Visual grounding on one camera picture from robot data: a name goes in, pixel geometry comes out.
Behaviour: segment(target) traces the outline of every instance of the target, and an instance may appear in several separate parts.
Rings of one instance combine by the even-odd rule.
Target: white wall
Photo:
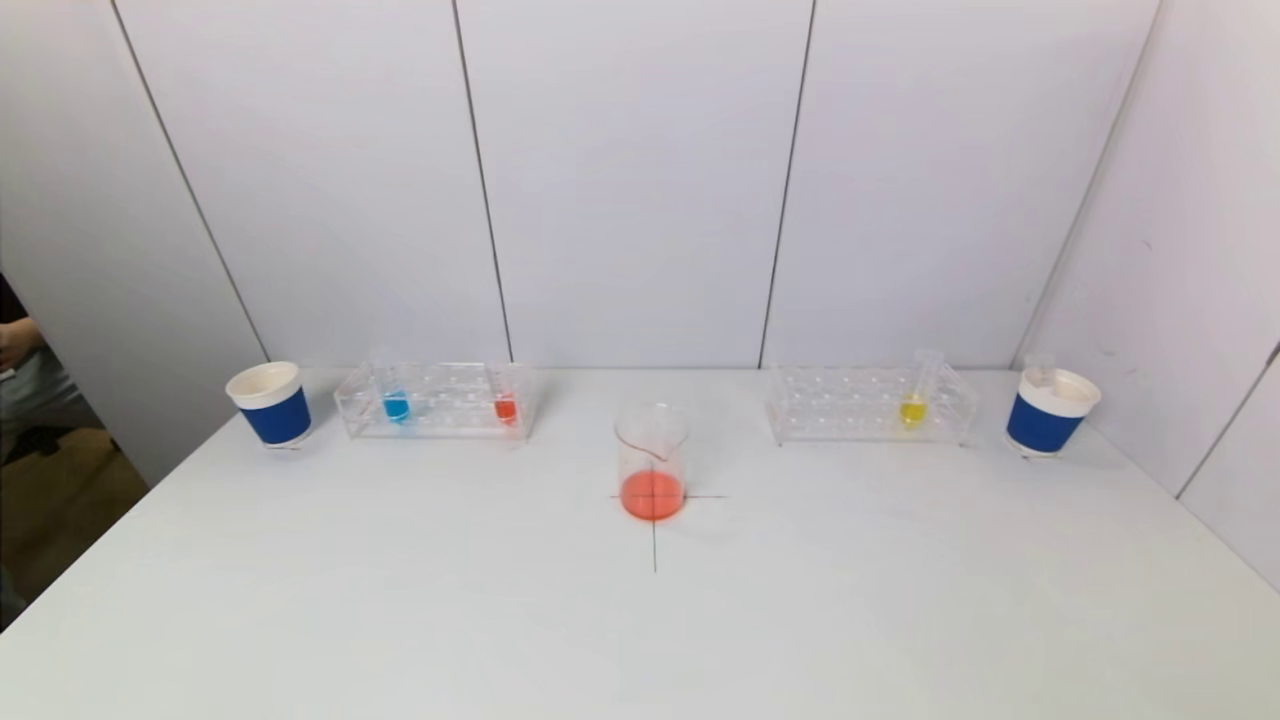
[[[273,359],[508,357],[449,3],[118,4]]]
[[[460,0],[516,360],[754,366],[810,0]]]
[[[1028,348],[1178,492],[1280,340],[1280,4],[1166,0]]]
[[[1181,501],[1280,589],[1280,364],[1267,370]]]
[[[151,484],[264,360],[108,3],[0,4],[0,263]]]
[[[1156,5],[819,1],[765,361],[1007,366]]]

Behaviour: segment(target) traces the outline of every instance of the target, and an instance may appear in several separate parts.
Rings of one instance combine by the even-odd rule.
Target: glass beaker
[[[618,497],[641,520],[666,520],[685,505],[685,465],[680,448],[689,439],[689,418],[655,402],[618,414]]]

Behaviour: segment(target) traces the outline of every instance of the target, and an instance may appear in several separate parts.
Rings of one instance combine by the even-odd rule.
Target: blue liquid
[[[383,409],[387,410],[387,419],[393,423],[408,420],[408,397],[404,391],[384,392]]]

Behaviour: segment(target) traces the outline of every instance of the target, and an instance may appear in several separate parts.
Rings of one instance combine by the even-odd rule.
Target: floor
[[[0,561],[31,603],[147,492],[104,430],[76,430],[49,457],[0,471]]]

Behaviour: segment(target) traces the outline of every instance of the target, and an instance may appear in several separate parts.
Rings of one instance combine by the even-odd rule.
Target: yellow liquid
[[[928,414],[929,402],[919,395],[911,393],[902,397],[902,406],[899,409],[899,415],[902,416],[902,424],[909,429],[919,427]]]

